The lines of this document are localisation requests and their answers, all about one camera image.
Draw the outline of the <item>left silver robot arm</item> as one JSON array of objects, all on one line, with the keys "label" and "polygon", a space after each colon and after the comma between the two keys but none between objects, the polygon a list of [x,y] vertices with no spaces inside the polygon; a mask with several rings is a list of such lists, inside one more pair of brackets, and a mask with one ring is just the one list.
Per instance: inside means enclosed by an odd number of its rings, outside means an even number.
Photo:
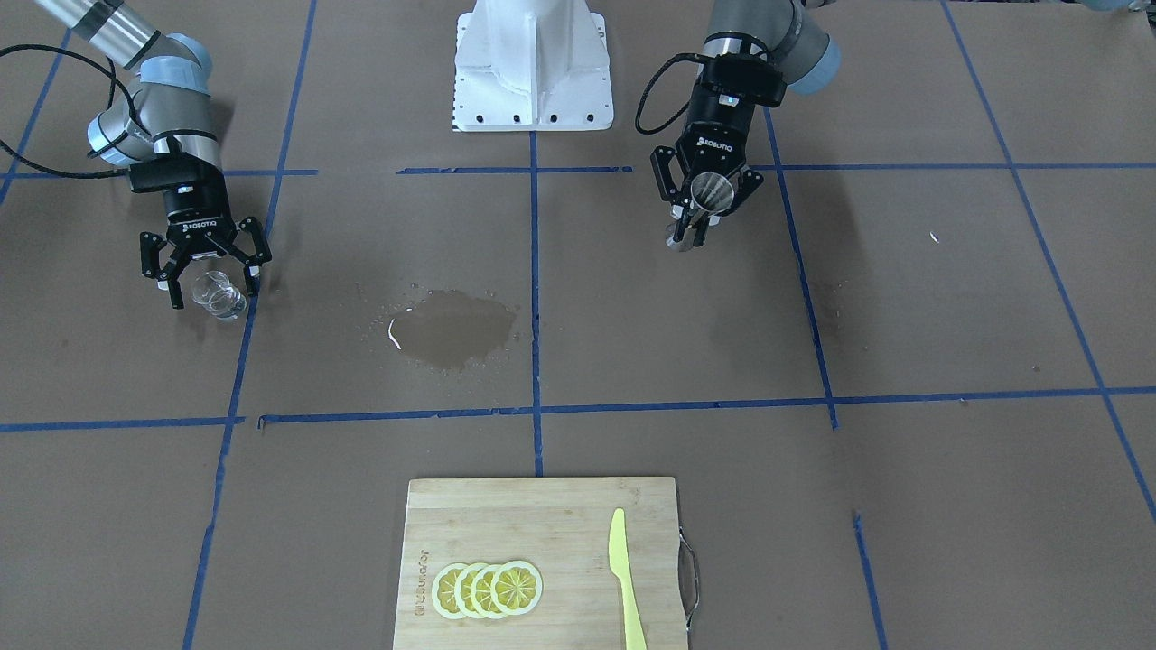
[{"label": "left silver robot arm", "polygon": [[790,91],[818,93],[842,67],[842,49],[801,1],[717,1],[701,51],[664,62],[644,87],[637,116],[676,62],[697,67],[690,98],[662,125],[635,128],[655,135],[686,120],[676,143],[658,145],[649,160],[659,195],[670,206],[667,246],[688,251],[704,246],[710,227],[763,185],[746,152],[756,108],[779,108]]}]

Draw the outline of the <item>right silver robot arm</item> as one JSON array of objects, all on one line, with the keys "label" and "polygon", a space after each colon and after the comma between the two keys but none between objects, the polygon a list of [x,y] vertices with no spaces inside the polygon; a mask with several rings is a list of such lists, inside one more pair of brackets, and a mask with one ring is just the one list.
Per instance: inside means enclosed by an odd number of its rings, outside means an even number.
[{"label": "right silver robot arm", "polygon": [[255,217],[235,221],[210,110],[207,50],[186,34],[158,32],[123,1],[44,1],[42,8],[129,74],[124,98],[87,128],[90,155],[124,173],[135,193],[158,192],[164,234],[140,238],[142,275],[181,308],[181,272],[195,259],[234,256],[245,267],[245,291],[272,259]]}]

